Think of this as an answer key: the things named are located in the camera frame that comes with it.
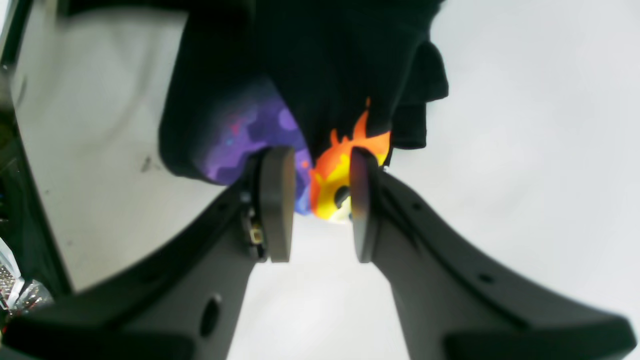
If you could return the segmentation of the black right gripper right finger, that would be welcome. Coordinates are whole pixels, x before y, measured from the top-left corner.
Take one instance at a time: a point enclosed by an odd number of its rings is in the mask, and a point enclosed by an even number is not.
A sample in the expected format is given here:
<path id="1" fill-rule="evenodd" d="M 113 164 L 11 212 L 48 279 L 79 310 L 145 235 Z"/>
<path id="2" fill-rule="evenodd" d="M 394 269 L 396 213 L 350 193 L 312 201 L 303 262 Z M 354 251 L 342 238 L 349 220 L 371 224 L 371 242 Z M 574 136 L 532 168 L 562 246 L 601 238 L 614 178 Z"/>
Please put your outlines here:
<path id="1" fill-rule="evenodd" d="M 412 360 L 621 360 L 636 348 L 626 317 L 496 262 L 366 149 L 349 172 L 358 260 L 389 282 Z"/>

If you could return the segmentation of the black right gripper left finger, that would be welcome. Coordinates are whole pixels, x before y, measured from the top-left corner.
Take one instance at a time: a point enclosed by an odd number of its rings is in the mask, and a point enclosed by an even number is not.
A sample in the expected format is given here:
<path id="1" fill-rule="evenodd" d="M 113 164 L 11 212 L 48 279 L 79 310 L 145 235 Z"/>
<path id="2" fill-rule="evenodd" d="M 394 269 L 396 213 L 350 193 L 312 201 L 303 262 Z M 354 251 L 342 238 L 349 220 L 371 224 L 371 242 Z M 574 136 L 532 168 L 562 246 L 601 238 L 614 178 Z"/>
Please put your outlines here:
<path id="1" fill-rule="evenodd" d="M 124 272 L 9 322 L 3 360 L 224 360 L 250 274 L 290 260 L 295 153 L 252 155 L 169 243 Z"/>

